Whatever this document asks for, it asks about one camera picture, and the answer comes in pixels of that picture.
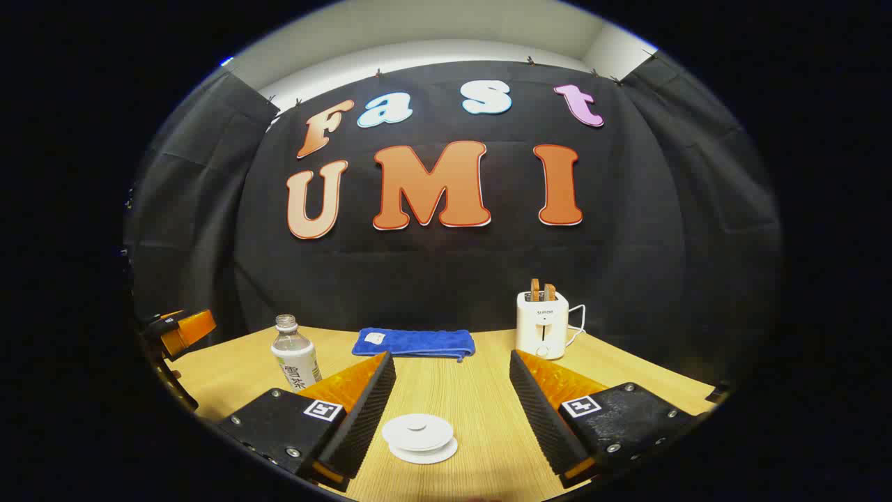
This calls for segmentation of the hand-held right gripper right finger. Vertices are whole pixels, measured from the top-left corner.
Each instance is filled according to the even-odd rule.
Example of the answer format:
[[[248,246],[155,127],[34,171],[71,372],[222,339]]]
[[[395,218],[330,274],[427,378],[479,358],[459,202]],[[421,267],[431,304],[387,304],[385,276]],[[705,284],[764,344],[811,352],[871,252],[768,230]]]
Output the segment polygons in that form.
[[[698,424],[695,414],[640,384],[608,387],[519,350],[510,353],[509,378],[565,489],[625,476]]]

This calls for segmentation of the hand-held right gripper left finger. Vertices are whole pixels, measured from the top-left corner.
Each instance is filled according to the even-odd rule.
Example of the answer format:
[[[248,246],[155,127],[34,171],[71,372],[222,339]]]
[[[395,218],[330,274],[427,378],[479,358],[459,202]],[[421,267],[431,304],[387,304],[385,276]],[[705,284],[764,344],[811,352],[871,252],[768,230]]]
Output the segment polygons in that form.
[[[271,388],[217,428],[290,476],[345,492],[365,460],[396,379],[392,354],[385,351],[306,390]]]

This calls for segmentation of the white teacup lid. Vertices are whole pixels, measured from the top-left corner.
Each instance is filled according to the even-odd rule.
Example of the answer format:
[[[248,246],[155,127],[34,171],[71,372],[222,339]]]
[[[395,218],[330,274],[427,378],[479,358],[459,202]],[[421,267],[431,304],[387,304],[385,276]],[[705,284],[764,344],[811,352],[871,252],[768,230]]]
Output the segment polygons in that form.
[[[383,426],[382,433],[389,446],[411,452],[440,449],[454,438],[449,422],[424,413],[395,417]]]

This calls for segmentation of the white teacup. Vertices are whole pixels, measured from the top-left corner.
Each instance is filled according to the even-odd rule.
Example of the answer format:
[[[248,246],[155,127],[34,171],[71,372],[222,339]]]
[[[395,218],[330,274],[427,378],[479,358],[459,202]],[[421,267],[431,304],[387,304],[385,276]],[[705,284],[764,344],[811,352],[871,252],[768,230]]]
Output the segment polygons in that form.
[[[411,464],[430,465],[439,464],[456,454],[458,451],[458,439],[453,436],[442,446],[427,449],[423,451],[414,451],[410,449],[398,448],[395,445],[388,445],[390,452],[398,459]]]

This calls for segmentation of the clear water bottle green label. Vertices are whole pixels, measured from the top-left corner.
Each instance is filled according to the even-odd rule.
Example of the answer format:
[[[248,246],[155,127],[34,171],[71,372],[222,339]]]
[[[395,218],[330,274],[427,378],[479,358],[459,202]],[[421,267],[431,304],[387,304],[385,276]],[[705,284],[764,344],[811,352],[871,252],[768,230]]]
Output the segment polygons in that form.
[[[287,380],[290,390],[299,392],[322,381],[321,369],[316,359],[316,347],[300,333],[299,324],[292,314],[276,317],[276,340],[270,350]]]

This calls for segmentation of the blue folded towel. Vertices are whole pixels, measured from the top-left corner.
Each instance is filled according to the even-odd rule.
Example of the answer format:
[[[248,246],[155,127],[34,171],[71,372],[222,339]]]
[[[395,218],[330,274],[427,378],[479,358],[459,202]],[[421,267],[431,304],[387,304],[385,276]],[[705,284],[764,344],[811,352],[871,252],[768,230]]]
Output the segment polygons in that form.
[[[353,346],[354,356],[389,352],[394,357],[440,357],[461,362],[474,356],[477,346],[467,330],[392,330],[363,328]]]

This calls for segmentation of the cream toaster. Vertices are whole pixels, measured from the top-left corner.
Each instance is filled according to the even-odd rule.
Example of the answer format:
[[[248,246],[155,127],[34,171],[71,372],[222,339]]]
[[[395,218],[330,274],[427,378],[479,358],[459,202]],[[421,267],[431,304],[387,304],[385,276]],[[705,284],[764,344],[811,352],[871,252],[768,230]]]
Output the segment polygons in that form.
[[[553,300],[531,301],[531,293],[516,297],[515,349],[547,360],[560,359],[568,346],[569,303],[560,292]]]

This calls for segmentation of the black backdrop cloth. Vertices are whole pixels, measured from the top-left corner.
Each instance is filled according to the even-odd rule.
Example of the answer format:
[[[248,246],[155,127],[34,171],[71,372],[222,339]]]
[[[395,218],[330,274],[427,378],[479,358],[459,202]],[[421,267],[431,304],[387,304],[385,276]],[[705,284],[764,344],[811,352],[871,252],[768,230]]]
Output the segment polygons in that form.
[[[781,241],[748,134],[666,58],[621,82],[452,61],[289,108],[221,71],[148,146],[123,238],[138,314],[209,308],[211,344],[276,314],[513,328],[537,277],[590,334],[713,386],[771,330]]]

